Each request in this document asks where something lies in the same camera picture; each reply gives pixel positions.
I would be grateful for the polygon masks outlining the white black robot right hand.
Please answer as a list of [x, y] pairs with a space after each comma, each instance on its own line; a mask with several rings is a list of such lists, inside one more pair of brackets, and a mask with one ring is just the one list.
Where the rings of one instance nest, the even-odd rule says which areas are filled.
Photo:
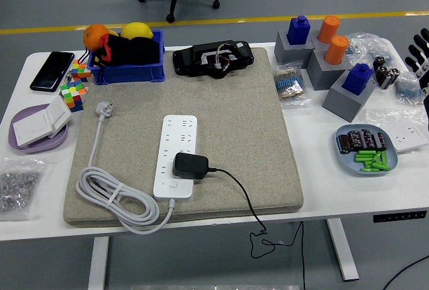
[[423, 105], [428, 115], [428, 29], [422, 28], [420, 34], [414, 35], [413, 40], [414, 44], [408, 46], [412, 57], [407, 56], [405, 63], [416, 75], [420, 90], [425, 94]]

